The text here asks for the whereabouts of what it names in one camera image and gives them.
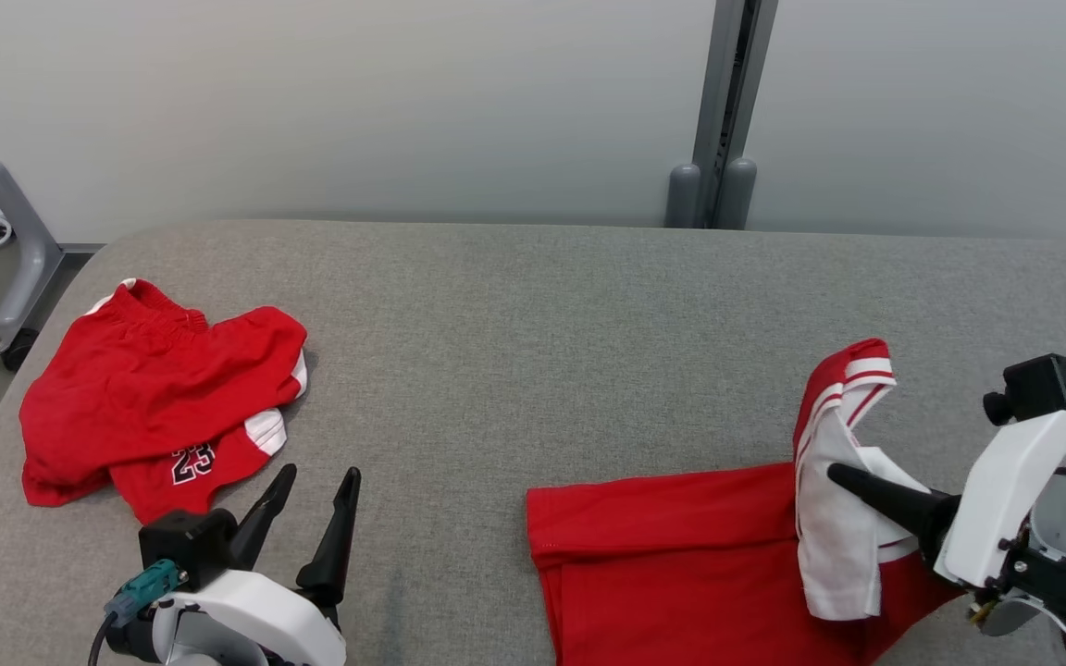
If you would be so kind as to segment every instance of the gray chair leg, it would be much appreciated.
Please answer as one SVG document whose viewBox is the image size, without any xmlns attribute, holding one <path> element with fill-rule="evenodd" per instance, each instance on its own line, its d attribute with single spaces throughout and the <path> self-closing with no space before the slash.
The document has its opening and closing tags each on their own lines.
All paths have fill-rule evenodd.
<svg viewBox="0 0 1066 666">
<path fill-rule="evenodd" d="M 0 208 L 11 222 L 18 243 L 18 271 L 0 304 L 0 353 L 11 345 L 60 265 L 64 253 L 47 232 L 35 208 L 0 163 Z"/>
</svg>

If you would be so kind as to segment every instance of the caster wheel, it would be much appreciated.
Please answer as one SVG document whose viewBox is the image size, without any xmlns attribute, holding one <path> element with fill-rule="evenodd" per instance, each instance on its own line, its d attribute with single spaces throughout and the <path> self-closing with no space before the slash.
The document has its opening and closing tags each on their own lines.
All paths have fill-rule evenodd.
<svg viewBox="0 0 1066 666">
<path fill-rule="evenodd" d="M 0 354 L 0 358 L 3 359 L 3 366 L 11 372 L 17 372 L 18 367 L 21 367 L 22 361 L 27 358 L 27 353 L 30 353 L 31 346 L 35 344 L 35 338 L 37 337 L 38 330 L 34 328 L 18 329 L 16 338 L 11 341 L 11 346 Z"/>
</svg>

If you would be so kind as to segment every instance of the white wall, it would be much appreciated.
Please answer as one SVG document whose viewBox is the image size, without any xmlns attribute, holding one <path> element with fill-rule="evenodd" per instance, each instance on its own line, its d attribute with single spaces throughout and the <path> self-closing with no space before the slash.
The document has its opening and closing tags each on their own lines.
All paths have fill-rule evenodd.
<svg viewBox="0 0 1066 666">
<path fill-rule="evenodd" d="M 1066 237 L 1066 3 L 779 0 L 749 228 Z"/>
<path fill-rule="evenodd" d="M 660 224 L 714 0 L 0 0 L 64 243 L 228 216 Z"/>
</svg>

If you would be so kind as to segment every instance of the red fabric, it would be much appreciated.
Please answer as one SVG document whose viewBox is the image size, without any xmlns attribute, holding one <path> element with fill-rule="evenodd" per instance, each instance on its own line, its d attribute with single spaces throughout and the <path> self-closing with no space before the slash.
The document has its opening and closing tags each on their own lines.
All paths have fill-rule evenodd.
<svg viewBox="0 0 1066 666">
<path fill-rule="evenodd" d="M 867 340 L 813 371 L 794 450 L 834 400 L 825 391 L 859 376 L 846 376 L 850 363 L 886 355 L 883 341 Z M 795 465 L 781 462 L 529 490 L 530 548 L 559 665 L 865 666 L 956 598 L 917 552 L 881 565 L 881 616 L 810 615 L 796 561 L 795 480 Z"/>
<path fill-rule="evenodd" d="M 109 476 L 144 525 L 181 508 L 207 514 L 221 486 L 246 480 L 270 460 L 245 427 L 157 458 L 113 465 Z"/>
<path fill-rule="evenodd" d="M 161 473 L 174 452 L 190 446 L 240 451 L 246 417 L 298 393 L 291 371 L 305 338 L 307 330 L 276 308 L 208 327 L 203 312 L 174 304 L 154 283 L 119 286 L 72 323 L 27 390 L 18 410 L 27 501 L 76 501 L 106 486 L 117 468 L 123 496 L 140 519 L 148 517 L 165 498 L 136 492 L 136 480 Z M 248 451 L 219 455 L 210 476 L 240 480 L 259 467 L 255 459 Z M 204 498 L 206 506 L 210 486 L 195 486 L 199 497 L 185 498 L 189 488 L 179 494 L 194 506 Z"/>
</svg>

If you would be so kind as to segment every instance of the gray fabric surface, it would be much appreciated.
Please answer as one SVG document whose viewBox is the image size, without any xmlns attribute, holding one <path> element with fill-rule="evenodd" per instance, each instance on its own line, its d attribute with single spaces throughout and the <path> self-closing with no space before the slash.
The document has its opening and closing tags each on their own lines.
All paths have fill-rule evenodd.
<svg viewBox="0 0 1066 666">
<path fill-rule="evenodd" d="M 981 396 L 1002 368 L 1066 354 L 1059 244 L 310 222 L 143 232 L 81 272 L 0 409 L 0 665 L 83 661 L 101 604 L 139 570 L 139 525 L 113 489 L 35 508 L 18 485 L 18 402 L 125 277 L 212 321 L 273 304 L 309 329 L 291 441 L 221 506 L 240 515 L 300 465 L 258 564 L 289 583 L 359 466 L 340 611 L 356 665 L 553 663 L 524 489 L 786 459 L 808 372 L 850 342 L 885 338 L 901 380 L 859 437 L 949 490 L 994 434 Z M 884 663 L 1054 663 L 1052 645 L 1041 623 L 986 639 L 955 603 Z"/>
</svg>

